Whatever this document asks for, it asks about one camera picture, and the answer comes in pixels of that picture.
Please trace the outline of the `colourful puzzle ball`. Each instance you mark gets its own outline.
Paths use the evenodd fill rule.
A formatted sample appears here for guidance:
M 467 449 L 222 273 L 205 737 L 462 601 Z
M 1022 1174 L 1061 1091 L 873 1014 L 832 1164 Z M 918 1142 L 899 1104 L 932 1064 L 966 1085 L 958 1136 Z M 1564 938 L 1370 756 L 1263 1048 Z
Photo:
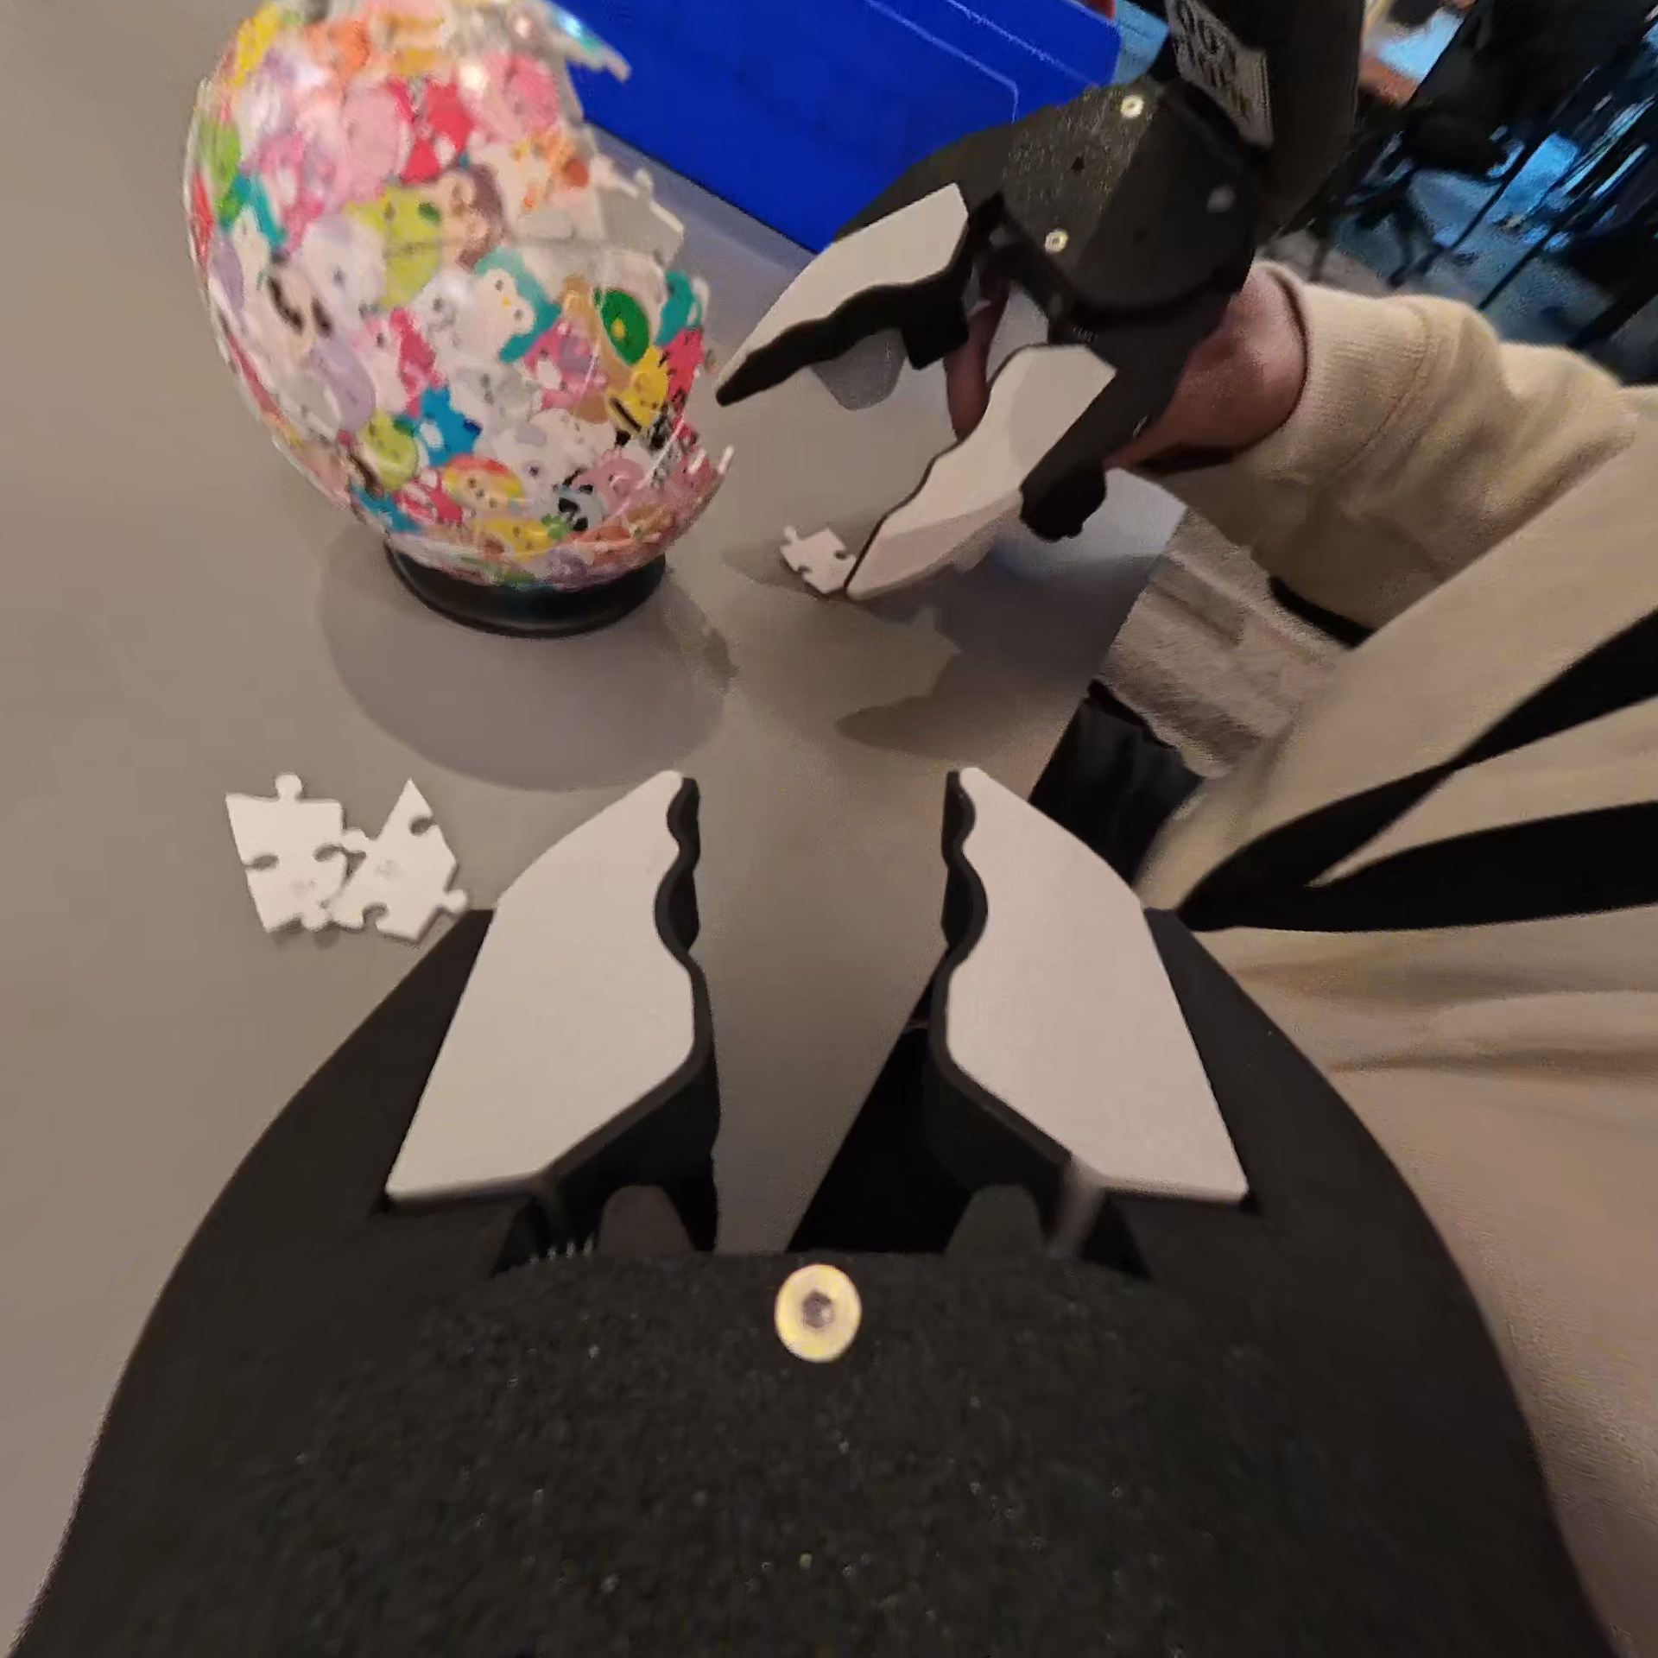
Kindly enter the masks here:
M 262 3 L 201 83 L 182 195 L 220 354 L 365 528 L 560 589 L 693 528 L 709 285 L 573 72 L 559 3 Z

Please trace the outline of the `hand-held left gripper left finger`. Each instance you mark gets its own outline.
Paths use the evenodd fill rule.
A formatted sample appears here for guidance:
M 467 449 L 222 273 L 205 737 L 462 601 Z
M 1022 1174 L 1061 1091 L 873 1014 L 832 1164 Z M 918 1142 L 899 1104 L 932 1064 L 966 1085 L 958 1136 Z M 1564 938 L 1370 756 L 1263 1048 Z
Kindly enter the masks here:
M 552 1192 L 683 1091 L 649 1152 L 664 1185 L 712 1155 L 719 1090 L 695 874 L 700 793 L 662 770 L 531 862 L 488 922 L 384 1197 L 400 1209 Z

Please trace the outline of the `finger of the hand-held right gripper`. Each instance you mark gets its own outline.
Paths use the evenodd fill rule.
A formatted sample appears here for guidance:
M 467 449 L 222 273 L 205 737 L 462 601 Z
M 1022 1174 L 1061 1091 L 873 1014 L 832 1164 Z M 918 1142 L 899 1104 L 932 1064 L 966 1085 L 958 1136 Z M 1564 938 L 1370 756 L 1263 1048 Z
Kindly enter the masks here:
M 975 233 L 968 197 L 947 183 L 813 259 L 731 354 L 723 408 L 809 371 L 849 411 L 885 402 L 908 368 L 930 368 L 968 338 Z
M 1022 518 L 1039 470 L 1115 380 L 1117 368 L 1085 344 L 1015 351 L 973 432 L 940 452 L 875 528 L 847 577 L 849 599 L 882 599 L 980 559 Z

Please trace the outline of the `black office chair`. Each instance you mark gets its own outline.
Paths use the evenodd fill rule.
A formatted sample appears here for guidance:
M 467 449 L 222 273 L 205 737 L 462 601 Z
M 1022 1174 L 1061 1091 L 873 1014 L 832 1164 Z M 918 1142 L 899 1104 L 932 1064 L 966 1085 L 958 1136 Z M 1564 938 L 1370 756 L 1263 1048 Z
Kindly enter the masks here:
M 1391 230 L 1386 288 L 1503 259 L 1493 307 L 1535 273 L 1600 297 L 1574 330 L 1600 349 L 1655 300 L 1655 3 L 1455 3 L 1417 76 L 1389 26 L 1362 62 L 1360 114 L 1310 228 L 1320 280 L 1339 240 Z

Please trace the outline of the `beige hoodie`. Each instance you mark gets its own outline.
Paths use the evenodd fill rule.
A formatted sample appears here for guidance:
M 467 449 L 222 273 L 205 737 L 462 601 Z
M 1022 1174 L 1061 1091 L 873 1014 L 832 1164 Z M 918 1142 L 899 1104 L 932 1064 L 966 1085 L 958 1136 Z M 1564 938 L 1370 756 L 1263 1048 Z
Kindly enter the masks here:
M 1139 891 L 1419 1193 L 1655 1654 L 1655 466 L 1595 482 L 1345 653 Z

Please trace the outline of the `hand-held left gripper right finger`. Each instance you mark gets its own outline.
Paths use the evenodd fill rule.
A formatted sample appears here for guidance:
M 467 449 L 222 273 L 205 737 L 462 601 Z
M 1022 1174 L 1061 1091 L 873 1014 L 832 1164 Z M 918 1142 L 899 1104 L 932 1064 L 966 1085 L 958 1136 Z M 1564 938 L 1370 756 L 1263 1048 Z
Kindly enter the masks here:
M 963 1185 L 1239 1207 L 1250 1180 L 1146 907 L 1108 860 L 984 768 L 951 774 L 946 953 L 928 1036 Z

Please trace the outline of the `black ball stand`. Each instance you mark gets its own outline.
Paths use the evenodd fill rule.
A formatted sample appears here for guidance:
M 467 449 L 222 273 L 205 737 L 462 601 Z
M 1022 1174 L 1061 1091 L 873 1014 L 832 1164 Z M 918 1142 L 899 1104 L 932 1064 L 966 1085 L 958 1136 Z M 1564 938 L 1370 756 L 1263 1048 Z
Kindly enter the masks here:
M 452 563 L 433 565 L 379 537 L 384 563 L 426 611 L 469 632 L 505 639 L 574 639 L 609 630 L 642 611 L 668 580 L 671 559 L 654 559 L 595 584 L 562 589 L 541 580 L 474 580 Z

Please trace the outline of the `person's right hand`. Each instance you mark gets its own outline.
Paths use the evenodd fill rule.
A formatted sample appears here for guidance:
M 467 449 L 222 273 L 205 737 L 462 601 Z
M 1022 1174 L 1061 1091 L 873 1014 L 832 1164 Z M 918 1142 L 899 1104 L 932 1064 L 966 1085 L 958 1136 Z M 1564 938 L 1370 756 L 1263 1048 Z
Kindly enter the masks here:
M 1136 440 L 1130 470 L 1203 470 L 1265 444 L 1294 416 L 1312 364 L 1296 283 L 1258 261 L 1186 364 L 1168 409 Z

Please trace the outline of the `blue plastic bin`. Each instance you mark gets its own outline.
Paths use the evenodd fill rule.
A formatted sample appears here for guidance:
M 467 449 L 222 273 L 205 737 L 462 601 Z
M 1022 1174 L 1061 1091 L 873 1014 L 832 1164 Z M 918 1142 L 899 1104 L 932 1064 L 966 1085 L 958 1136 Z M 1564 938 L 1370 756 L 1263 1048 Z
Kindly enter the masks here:
M 578 67 L 609 138 L 823 249 L 966 135 L 1115 79 L 1115 3 L 573 2 L 628 66 Z

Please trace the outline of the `person's right forearm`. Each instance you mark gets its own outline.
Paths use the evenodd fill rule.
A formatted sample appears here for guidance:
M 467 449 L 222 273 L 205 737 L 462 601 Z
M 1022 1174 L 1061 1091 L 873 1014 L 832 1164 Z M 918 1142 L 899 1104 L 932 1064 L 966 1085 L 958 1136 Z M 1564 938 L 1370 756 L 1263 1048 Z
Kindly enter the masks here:
M 1305 342 L 1296 411 L 1167 487 L 1338 634 L 1374 635 L 1655 439 L 1655 385 L 1509 342 L 1467 304 L 1258 269 Z

